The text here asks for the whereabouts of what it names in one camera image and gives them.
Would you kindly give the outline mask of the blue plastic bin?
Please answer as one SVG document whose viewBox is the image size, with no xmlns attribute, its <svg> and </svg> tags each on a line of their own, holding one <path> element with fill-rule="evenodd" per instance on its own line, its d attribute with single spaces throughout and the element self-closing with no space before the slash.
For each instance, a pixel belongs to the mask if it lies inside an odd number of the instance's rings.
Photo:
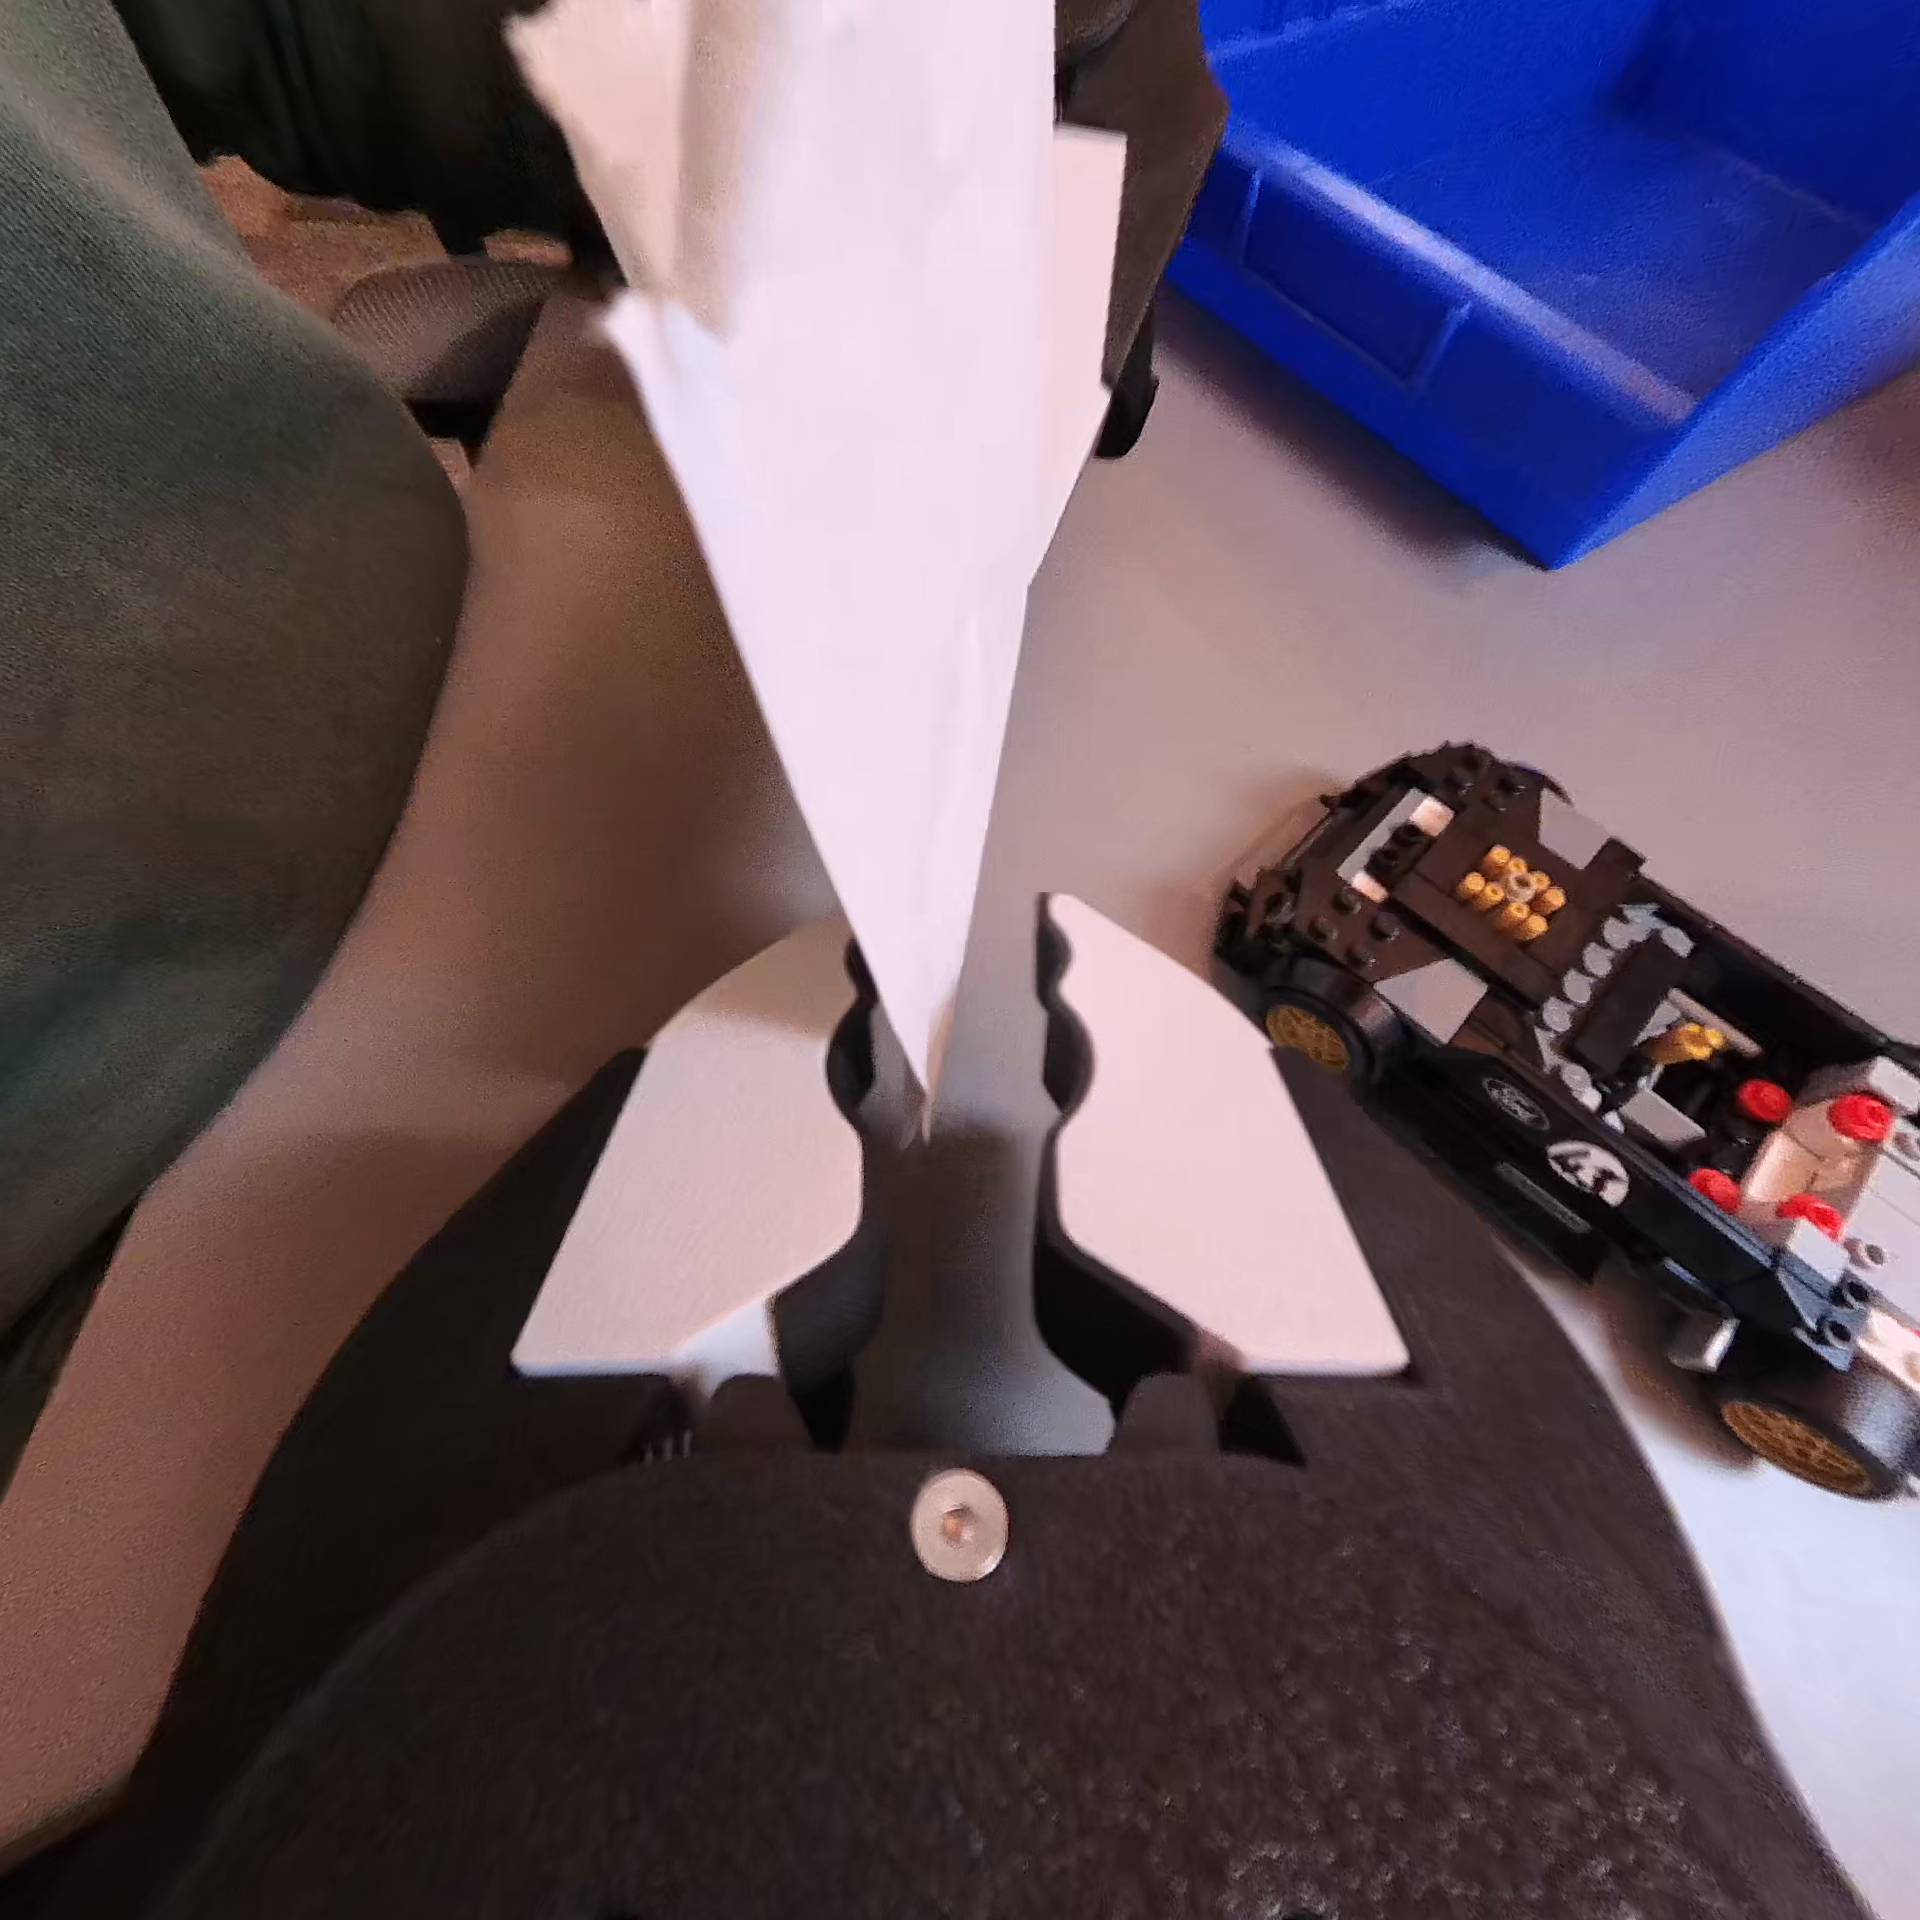
<svg viewBox="0 0 1920 1920">
<path fill-rule="evenodd" d="M 1543 567 L 1918 363 L 1915 3 L 1203 3 L 1168 282 Z"/>
</svg>

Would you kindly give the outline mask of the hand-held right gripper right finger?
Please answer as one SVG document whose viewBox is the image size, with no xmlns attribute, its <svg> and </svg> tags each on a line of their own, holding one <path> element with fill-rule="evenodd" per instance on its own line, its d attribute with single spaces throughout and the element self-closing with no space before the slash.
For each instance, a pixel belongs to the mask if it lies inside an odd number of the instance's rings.
<svg viewBox="0 0 1920 1920">
<path fill-rule="evenodd" d="M 1036 906 L 1043 1087 L 1033 1307 L 1124 1424 L 1177 1380 L 1260 1433 L 1265 1382 L 1403 1380 L 1413 1357 L 1281 1053 L 1203 975 L 1080 899 Z"/>
</svg>

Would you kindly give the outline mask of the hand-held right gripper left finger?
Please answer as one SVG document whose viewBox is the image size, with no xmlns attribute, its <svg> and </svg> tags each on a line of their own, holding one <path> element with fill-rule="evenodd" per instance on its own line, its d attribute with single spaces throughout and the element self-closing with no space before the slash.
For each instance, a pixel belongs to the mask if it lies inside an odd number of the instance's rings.
<svg viewBox="0 0 1920 1920">
<path fill-rule="evenodd" d="M 876 1004 L 846 918 L 817 918 L 660 1024 L 517 1333 L 519 1380 L 651 1377 L 697 1411 L 770 1380 L 846 1446 L 884 1313 Z"/>
</svg>

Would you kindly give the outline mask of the black lego car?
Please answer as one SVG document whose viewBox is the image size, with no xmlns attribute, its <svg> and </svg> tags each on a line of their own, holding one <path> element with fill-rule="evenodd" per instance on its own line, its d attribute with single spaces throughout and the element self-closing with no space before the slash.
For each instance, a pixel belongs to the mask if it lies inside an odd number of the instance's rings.
<svg viewBox="0 0 1920 1920">
<path fill-rule="evenodd" d="M 1748 1454 L 1918 1487 L 1915 1043 L 1472 739 L 1320 795 L 1231 884 L 1212 957 L 1502 1236 L 1637 1279 Z"/>
</svg>

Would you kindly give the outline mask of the black wrist rest pad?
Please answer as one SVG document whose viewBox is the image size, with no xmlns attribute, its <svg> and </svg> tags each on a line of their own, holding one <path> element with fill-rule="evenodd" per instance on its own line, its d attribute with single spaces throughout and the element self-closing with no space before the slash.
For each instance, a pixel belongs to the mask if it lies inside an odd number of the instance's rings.
<svg viewBox="0 0 1920 1920">
<path fill-rule="evenodd" d="M 616 291 L 607 257 L 438 257 L 356 279 L 328 323 L 432 444 L 476 467 L 544 312 Z"/>
</svg>

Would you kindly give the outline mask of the person's left forearm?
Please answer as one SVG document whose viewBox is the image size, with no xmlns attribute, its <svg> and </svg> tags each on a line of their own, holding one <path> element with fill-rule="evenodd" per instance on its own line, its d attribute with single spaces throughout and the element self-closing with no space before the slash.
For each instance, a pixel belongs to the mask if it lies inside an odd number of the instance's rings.
<svg viewBox="0 0 1920 1920">
<path fill-rule="evenodd" d="M 114 3 L 196 160 L 419 215 L 456 257 L 500 232 L 589 268 L 611 243 L 507 27 L 541 3 Z"/>
</svg>

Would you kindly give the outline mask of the white paper bag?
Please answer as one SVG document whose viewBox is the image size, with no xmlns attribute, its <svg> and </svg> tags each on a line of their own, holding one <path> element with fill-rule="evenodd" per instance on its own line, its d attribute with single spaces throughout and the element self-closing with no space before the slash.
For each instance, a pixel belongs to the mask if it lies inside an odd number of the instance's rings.
<svg viewBox="0 0 1920 1920">
<path fill-rule="evenodd" d="M 506 24 L 926 1112 L 1028 593 L 1108 410 L 1124 138 L 1052 3 L 544 3 Z"/>
</svg>

